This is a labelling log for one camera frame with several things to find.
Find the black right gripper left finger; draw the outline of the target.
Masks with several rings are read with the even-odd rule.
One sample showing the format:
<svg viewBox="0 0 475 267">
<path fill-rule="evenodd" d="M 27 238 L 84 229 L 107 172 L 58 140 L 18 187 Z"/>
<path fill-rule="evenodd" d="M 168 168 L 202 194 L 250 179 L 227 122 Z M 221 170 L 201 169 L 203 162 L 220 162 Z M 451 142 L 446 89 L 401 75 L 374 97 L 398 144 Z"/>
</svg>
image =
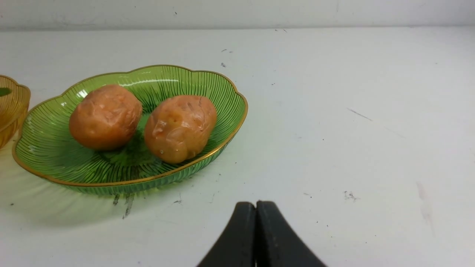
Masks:
<svg viewBox="0 0 475 267">
<path fill-rule="evenodd" d="M 226 228 L 198 264 L 199 267 L 254 267 L 256 208 L 238 202 Z"/>
</svg>

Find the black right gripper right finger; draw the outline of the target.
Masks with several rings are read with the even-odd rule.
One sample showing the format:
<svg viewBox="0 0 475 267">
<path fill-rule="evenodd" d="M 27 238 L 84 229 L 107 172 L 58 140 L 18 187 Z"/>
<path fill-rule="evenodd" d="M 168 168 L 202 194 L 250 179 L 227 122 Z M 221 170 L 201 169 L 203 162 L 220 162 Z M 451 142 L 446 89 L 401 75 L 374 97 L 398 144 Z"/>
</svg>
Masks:
<svg viewBox="0 0 475 267">
<path fill-rule="evenodd" d="M 258 267 L 325 267 L 293 231 L 278 206 L 258 201 L 255 257 Z"/>
</svg>

